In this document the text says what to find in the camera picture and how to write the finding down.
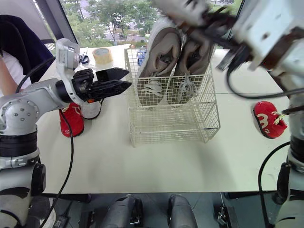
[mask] white shirt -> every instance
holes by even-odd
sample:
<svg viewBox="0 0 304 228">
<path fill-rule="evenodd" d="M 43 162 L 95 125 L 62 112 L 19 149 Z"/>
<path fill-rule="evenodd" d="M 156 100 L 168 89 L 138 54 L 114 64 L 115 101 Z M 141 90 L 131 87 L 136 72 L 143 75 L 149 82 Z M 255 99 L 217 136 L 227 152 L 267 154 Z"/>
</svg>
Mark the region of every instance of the white shirt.
<svg viewBox="0 0 304 228">
<path fill-rule="evenodd" d="M 3 51 L 3 61 L 7 67 L 7 69 L 9 70 L 10 75 L 12 76 L 12 78 L 14 79 L 14 81 L 16 82 L 16 84 L 18 85 L 21 80 L 23 79 L 24 75 L 23 75 L 23 68 L 21 66 L 21 64 L 19 63 L 19 61 L 12 55 L 10 55 L 9 53 Z M 28 78 L 23 86 L 21 87 L 22 89 L 25 89 L 26 87 L 28 87 L 31 84 L 30 78 Z M 0 97 L 3 96 L 3 93 L 0 89 Z"/>
</svg>

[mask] window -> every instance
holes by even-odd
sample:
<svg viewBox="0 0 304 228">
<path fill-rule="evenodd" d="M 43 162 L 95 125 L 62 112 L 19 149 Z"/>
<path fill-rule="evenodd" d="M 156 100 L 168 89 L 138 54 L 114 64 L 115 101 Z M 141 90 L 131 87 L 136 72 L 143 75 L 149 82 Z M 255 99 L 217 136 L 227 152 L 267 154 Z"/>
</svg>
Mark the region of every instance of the window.
<svg viewBox="0 0 304 228">
<path fill-rule="evenodd" d="M 146 0 L 60 0 L 81 47 L 146 45 L 159 11 Z"/>
</svg>

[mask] table surface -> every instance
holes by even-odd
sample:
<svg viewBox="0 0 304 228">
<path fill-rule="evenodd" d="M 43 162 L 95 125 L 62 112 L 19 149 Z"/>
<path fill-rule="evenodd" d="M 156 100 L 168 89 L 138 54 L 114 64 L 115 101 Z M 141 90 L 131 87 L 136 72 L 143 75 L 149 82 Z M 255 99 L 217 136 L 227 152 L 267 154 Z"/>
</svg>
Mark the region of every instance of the table surface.
<svg viewBox="0 0 304 228">
<path fill-rule="evenodd" d="M 125 67 L 124 49 L 110 47 L 113 63 L 103 68 Z M 91 67 L 95 67 L 89 48 Z M 255 100 L 233 95 L 225 74 L 215 69 L 227 51 L 218 49 L 212 59 L 213 78 L 221 129 L 212 140 L 147 144 L 133 147 L 129 138 L 126 94 L 105 99 L 101 114 L 85 120 L 82 135 L 74 138 L 74 163 L 63 193 L 135 193 L 256 191 L 257 175 L 264 158 L 289 140 L 288 129 L 277 139 L 265 138 L 252 115 Z M 263 69 L 255 72 L 243 65 L 232 75 L 233 85 L 243 93 L 276 93 L 281 89 Z M 58 77 L 53 64 L 42 80 Z M 288 107 L 287 97 L 272 99 L 278 111 Z M 58 111 L 38 121 L 38 146 L 47 169 L 47 193 L 57 193 L 66 177 L 70 139 L 60 133 Z M 287 148 L 268 162 L 262 178 L 265 190 L 275 190 Z"/>
</svg>

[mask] red slipper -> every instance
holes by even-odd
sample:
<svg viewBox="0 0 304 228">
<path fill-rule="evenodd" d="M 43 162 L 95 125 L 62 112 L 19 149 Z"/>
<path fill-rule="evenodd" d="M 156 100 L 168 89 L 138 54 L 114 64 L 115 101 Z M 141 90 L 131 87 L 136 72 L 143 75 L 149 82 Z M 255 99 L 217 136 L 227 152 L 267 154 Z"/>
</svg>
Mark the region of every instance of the red slipper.
<svg viewBox="0 0 304 228">
<path fill-rule="evenodd" d="M 279 137 L 287 128 L 282 119 L 284 115 L 278 113 L 276 107 L 271 102 L 258 102 L 253 109 L 253 113 L 262 134 L 268 139 Z"/>
<path fill-rule="evenodd" d="M 63 115 L 67 119 L 68 123 L 70 124 L 73 132 L 73 137 L 80 135 L 85 128 L 84 120 L 81 116 L 80 107 L 75 103 L 70 103 L 67 110 L 63 111 Z M 60 116 L 60 127 L 61 133 L 66 137 L 71 137 L 70 130 L 68 125 L 66 124 L 65 120 Z"/>
</svg>

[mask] white wire basket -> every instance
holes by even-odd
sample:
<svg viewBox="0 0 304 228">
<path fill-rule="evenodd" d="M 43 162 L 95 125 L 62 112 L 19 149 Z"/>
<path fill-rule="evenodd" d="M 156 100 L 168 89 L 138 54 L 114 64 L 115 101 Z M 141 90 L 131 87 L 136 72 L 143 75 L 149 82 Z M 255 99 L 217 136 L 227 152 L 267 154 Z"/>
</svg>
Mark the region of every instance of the white wire basket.
<svg viewBox="0 0 304 228">
<path fill-rule="evenodd" d="M 137 146 L 145 143 L 201 140 L 207 142 L 220 129 L 218 106 L 214 93 L 211 67 L 204 75 L 188 76 L 195 84 L 196 94 L 181 93 L 185 76 L 137 78 L 139 49 L 126 49 L 126 80 L 132 85 L 127 90 L 130 138 Z M 146 93 L 144 85 L 157 82 L 162 87 L 159 95 Z"/>
</svg>

